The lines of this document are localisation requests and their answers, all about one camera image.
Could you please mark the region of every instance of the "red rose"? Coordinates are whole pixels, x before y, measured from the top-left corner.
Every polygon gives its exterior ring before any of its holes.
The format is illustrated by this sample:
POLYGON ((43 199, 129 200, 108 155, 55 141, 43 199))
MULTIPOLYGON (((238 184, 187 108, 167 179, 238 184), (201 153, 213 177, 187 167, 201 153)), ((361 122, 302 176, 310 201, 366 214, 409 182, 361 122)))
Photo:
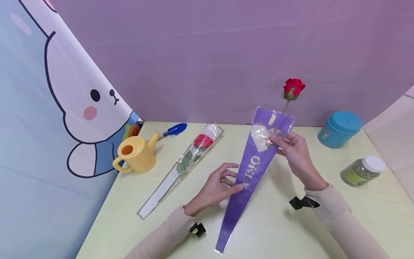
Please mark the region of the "red rose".
POLYGON ((283 99, 294 101, 299 97, 301 91, 305 88, 305 84, 300 79, 289 78, 286 85, 283 87, 283 99))
POLYGON ((208 148, 213 144, 213 140, 204 134, 198 135, 198 137, 194 141, 194 146, 197 148, 201 145, 201 148, 208 148))

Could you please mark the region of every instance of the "pink blush spot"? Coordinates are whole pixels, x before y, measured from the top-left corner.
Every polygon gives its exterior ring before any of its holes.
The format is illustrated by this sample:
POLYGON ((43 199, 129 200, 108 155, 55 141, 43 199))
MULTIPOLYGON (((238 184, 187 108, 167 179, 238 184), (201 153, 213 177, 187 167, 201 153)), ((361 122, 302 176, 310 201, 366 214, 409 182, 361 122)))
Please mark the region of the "pink blush spot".
POLYGON ((23 21, 23 19, 19 15, 11 13, 10 19, 12 19, 14 24, 16 24, 17 27, 22 30, 22 32, 26 33, 27 35, 31 35, 30 27, 23 21))
POLYGON ((93 106, 89 106, 83 111, 83 117, 88 121, 93 120, 97 114, 98 111, 93 106))
POLYGON ((53 10, 56 11, 56 9, 53 7, 53 5, 50 3, 49 0, 45 0, 45 3, 53 10))

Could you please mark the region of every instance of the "teal lid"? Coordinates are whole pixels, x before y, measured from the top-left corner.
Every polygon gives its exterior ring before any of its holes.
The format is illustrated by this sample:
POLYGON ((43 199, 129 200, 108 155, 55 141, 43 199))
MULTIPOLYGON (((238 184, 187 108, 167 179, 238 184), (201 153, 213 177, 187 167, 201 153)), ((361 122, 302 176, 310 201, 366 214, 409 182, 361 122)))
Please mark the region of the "teal lid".
POLYGON ((328 122, 337 131, 346 134, 356 134, 362 127, 362 120, 349 111, 337 111, 332 114, 328 122))

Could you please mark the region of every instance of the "blue garden trowel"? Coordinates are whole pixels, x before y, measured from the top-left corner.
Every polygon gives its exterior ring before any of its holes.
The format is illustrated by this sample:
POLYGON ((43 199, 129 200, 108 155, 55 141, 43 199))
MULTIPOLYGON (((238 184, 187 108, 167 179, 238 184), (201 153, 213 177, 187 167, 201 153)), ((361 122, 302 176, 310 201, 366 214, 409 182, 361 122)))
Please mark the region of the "blue garden trowel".
POLYGON ((178 134, 180 134, 181 132, 183 132, 186 128, 187 128, 187 124, 186 123, 180 123, 180 124, 177 124, 175 126, 172 126, 166 132, 162 133, 158 137, 158 140, 163 139, 164 137, 166 137, 168 135, 171 135, 171 137, 175 137, 178 134))

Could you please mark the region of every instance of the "jar label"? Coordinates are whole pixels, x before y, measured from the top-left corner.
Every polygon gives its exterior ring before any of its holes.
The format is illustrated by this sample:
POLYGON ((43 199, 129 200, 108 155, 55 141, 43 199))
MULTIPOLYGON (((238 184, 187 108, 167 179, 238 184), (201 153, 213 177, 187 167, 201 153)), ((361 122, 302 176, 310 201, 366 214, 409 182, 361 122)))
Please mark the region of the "jar label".
POLYGON ((323 135, 322 138, 326 139, 327 137, 329 137, 329 135, 331 135, 331 132, 325 128, 322 129, 323 130, 323 135))
POLYGON ((344 178, 348 180, 352 184, 358 184, 360 182, 368 182, 367 179, 362 178, 361 176, 357 175, 353 169, 350 169, 344 174, 344 178))

